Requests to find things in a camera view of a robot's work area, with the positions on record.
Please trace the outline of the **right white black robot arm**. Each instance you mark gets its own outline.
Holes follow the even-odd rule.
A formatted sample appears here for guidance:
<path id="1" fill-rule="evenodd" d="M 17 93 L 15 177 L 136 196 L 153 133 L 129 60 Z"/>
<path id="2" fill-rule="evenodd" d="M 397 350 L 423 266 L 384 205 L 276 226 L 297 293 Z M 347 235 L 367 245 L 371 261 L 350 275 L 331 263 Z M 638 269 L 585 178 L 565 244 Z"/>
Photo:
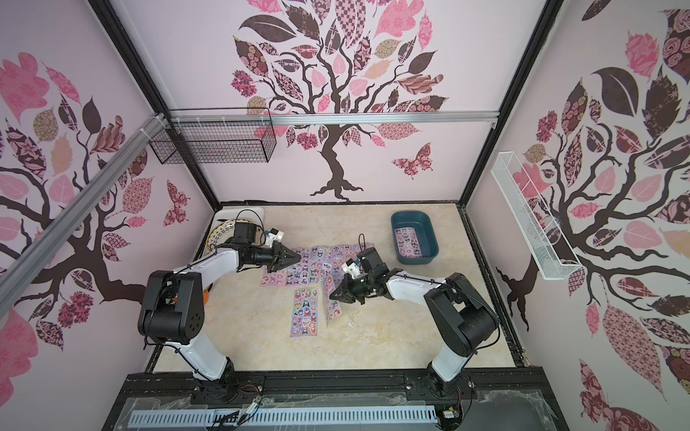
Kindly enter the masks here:
<path id="1" fill-rule="evenodd" d="M 343 279 L 329 294 L 332 301 L 363 305 L 368 299 L 384 297 L 427 308 L 443 341 L 431 361 L 431 373 L 442 384 L 460 377 L 481 344 L 500 329 L 496 312 L 463 274 L 435 279 L 390 269 L 375 248 L 347 260 L 342 270 Z"/>

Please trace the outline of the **teal plastic storage box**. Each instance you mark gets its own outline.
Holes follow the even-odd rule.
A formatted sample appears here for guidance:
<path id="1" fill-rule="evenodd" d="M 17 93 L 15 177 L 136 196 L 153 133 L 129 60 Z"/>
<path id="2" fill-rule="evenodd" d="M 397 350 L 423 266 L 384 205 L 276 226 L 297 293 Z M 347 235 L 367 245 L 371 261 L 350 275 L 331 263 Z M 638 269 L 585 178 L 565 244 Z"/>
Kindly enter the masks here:
<path id="1" fill-rule="evenodd" d="M 418 210 L 391 215 L 391 228 L 397 260 L 404 265 L 430 264 L 440 252 L 431 218 Z"/>

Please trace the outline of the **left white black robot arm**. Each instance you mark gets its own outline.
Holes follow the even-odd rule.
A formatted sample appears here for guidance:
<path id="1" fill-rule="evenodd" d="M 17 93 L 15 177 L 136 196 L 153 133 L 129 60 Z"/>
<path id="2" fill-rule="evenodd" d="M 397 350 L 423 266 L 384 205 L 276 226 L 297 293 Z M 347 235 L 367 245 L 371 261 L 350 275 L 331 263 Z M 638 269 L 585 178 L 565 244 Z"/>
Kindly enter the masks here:
<path id="1" fill-rule="evenodd" d="M 233 373 L 231 360 L 202 331 L 205 289 L 231 272 L 275 273 L 301 262 L 297 252 L 282 244 L 281 231 L 263 232 L 262 240 L 257 231 L 252 222 L 236 222 L 233 235 L 213 246 L 208 255 L 179 269 L 155 271 L 147 280 L 139 333 L 147 346 L 171 348 L 201 380 L 219 383 Z"/>

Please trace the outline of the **pink sticker sheet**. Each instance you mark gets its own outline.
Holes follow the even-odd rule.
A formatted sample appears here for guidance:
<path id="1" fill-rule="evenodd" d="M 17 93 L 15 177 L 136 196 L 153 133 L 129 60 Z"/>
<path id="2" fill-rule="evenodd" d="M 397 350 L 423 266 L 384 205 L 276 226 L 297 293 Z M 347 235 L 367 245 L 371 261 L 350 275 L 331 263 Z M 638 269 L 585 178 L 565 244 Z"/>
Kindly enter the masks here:
<path id="1" fill-rule="evenodd" d="M 287 285 L 287 275 L 283 271 L 275 273 L 265 273 L 262 275 L 262 287 L 285 287 Z"/>

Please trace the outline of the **character sticker sheet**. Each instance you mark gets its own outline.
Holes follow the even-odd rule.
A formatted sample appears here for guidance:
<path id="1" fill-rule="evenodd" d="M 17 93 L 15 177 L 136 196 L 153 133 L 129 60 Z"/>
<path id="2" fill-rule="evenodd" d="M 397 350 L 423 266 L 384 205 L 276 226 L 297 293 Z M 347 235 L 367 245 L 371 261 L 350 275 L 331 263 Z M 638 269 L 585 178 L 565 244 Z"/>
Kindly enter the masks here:
<path id="1" fill-rule="evenodd" d="M 309 285 L 309 259 L 302 259 L 286 269 L 286 285 L 289 287 L 305 287 Z"/>
<path id="2" fill-rule="evenodd" d="M 319 284 L 325 282 L 332 273 L 332 246 L 320 245 L 313 247 L 309 259 L 309 283 Z"/>
<path id="3" fill-rule="evenodd" d="M 351 245 L 346 245 L 345 246 L 345 258 L 347 260 L 358 260 L 358 254 L 361 253 L 363 250 L 368 250 L 371 249 L 375 246 L 373 242 L 366 242 L 363 245 L 363 248 L 360 247 L 359 244 L 351 244 Z"/>
<path id="4" fill-rule="evenodd" d="M 397 251 L 403 258 L 418 259 L 422 257 L 422 248 L 414 227 L 395 229 Z"/>

